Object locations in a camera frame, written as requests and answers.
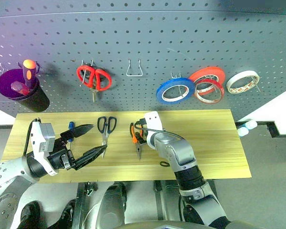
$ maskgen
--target gray floor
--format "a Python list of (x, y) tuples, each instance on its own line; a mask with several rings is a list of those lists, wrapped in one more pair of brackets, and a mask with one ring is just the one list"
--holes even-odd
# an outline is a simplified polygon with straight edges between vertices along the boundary
[[(0, 129), (0, 156), (9, 130)], [(252, 178), (216, 180), (219, 200), (230, 220), (241, 219), (267, 229), (286, 229), (286, 138), (271, 138), (264, 126), (243, 137), (242, 144)], [(102, 195), (112, 182), (99, 183), (89, 200), (94, 209), (85, 228), (94, 228)], [(128, 186), (126, 222), (157, 219), (152, 182), (132, 182)], [(76, 196), (76, 184), (36, 184), (23, 195), (12, 229), (17, 228), (22, 207), (41, 202), (42, 218), (47, 225), (60, 216), (65, 204)]]

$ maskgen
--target tape roll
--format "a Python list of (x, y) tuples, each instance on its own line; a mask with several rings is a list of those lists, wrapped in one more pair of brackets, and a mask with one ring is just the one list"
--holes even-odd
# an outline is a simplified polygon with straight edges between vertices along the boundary
[[(225, 72), (221, 68), (214, 67), (214, 66), (206, 67), (206, 68), (203, 68), (203, 69), (200, 69), (194, 72), (189, 77), (189, 79), (192, 80), (194, 83), (197, 83), (202, 78), (208, 77), (208, 76), (211, 76), (213, 80), (219, 82), (221, 85), (224, 84)], [(207, 88), (198, 90), (198, 93), (200, 95), (205, 95), (205, 94), (209, 94), (213, 92), (214, 90), (215, 90), (214, 87), (211, 85)]]
[[(241, 79), (244, 79), (246, 77), (251, 78), (252, 80), (247, 83), (246, 85), (238, 88), (231, 88), (231, 86)], [(257, 83), (259, 82), (259, 75), (255, 71), (243, 71), (241, 73), (236, 74), (235, 76), (232, 76), (231, 79), (228, 80), (226, 87), (228, 89), (228, 92), (231, 94), (238, 94), (245, 91), (250, 90), (253, 88)]]
[[(177, 86), (183, 86), (186, 88), (186, 91), (176, 97), (176, 98), (166, 98), (164, 97), (164, 93), (171, 89), (172, 87)], [(177, 79), (171, 79), (165, 83), (163, 83), (156, 92), (157, 100), (163, 104), (177, 104), (181, 101), (184, 101), (188, 98), (190, 98), (194, 94), (195, 86), (194, 83), (187, 79), (187, 78), (177, 78)]]
[[(205, 99), (205, 98), (201, 97), (200, 93), (198, 93), (198, 90), (197, 90), (197, 86), (199, 84), (201, 84), (201, 83), (210, 83), (210, 84), (212, 84), (213, 88), (217, 87), (219, 89), (219, 91), (220, 91), (220, 94), (221, 94), (220, 98), (219, 99), (215, 99), (215, 100), (208, 100), (208, 99)], [(195, 87), (195, 96), (196, 96), (196, 98), (200, 102), (203, 102), (205, 104), (216, 104), (216, 103), (218, 103), (219, 101), (222, 100), (222, 98), (224, 97), (224, 94), (225, 94), (225, 90), (224, 90), (223, 86), (219, 82), (217, 82), (215, 80), (211, 80), (211, 79), (200, 80), (200, 81), (197, 82), (196, 87)]]

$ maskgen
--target red tape roll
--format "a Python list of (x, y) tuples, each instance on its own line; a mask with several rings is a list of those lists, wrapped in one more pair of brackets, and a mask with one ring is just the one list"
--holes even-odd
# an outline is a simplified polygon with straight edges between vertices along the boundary
[[(208, 99), (205, 99), (205, 98), (201, 97), (201, 96), (199, 95), (200, 93), (199, 93), (198, 90), (197, 90), (197, 86), (198, 86), (199, 84), (201, 84), (201, 83), (210, 83), (210, 84), (212, 84), (213, 88), (214, 88), (214, 87), (217, 87), (217, 88), (219, 89), (219, 91), (220, 91), (220, 94), (221, 94), (220, 99), (208, 100)], [(195, 97), (196, 97), (199, 101), (201, 101), (202, 103), (205, 103), (205, 104), (216, 104), (216, 103), (218, 103), (219, 101), (222, 100), (222, 98), (224, 97), (224, 94), (225, 94), (225, 90), (224, 90), (223, 86), (222, 86), (219, 82), (217, 82), (217, 81), (215, 81), (215, 80), (204, 79), (204, 80), (200, 80), (200, 81), (198, 81), (198, 82), (196, 83), (194, 95), (195, 95)]]
[[(189, 79), (191, 81), (193, 81), (195, 84), (197, 84), (200, 81), (201, 78), (206, 77), (206, 76), (213, 76), (213, 77), (216, 78), (215, 81), (219, 82), (221, 85), (224, 84), (225, 72), (221, 68), (215, 67), (215, 66), (211, 66), (211, 67), (206, 67), (206, 68), (200, 69), (200, 70), (194, 72), (189, 77)], [(206, 94), (209, 94), (209, 93), (213, 92), (214, 90), (215, 89), (214, 89), (213, 86), (209, 86), (207, 88), (198, 90), (198, 93), (200, 95), (206, 95)]]

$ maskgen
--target blue tape roll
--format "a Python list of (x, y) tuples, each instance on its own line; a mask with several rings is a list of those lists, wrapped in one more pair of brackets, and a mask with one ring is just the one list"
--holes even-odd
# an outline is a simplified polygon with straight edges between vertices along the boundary
[[(179, 96), (176, 98), (165, 98), (163, 95), (165, 91), (167, 91), (169, 88), (174, 86), (184, 86), (186, 87), (186, 92), (183, 94), (183, 96)], [(171, 79), (165, 83), (163, 83), (158, 89), (156, 93), (157, 100), (163, 104), (177, 104), (180, 103), (188, 98), (190, 98), (195, 91), (195, 85), (193, 81), (187, 79), (187, 78), (177, 78), (177, 79)]]

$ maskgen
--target white tape roll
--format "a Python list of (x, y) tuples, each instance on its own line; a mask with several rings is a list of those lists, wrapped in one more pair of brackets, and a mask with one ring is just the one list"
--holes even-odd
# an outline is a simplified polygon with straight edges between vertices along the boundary
[[(242, 86), (242, 87), (231, 88), (231, 86), (236, 81), (239, 81), (240, 79), (244, 79), (246, 77), (249, 77), (252, 80), (249, 83), (247, 83), (246, 85)], [(232, 76), (232, 78), (228, 80), (228, 82), (226, 84), (226, 87), (227, 87), (229, 93), (231, 93), (231, 94), (238, 94), (238, 93), (242, 93), (242, 92), (250, 90), (258, 82), (259, 82), (259, 75), (255, 71), (244, 71), (244, 72), (236, 74), (235, 76)]]

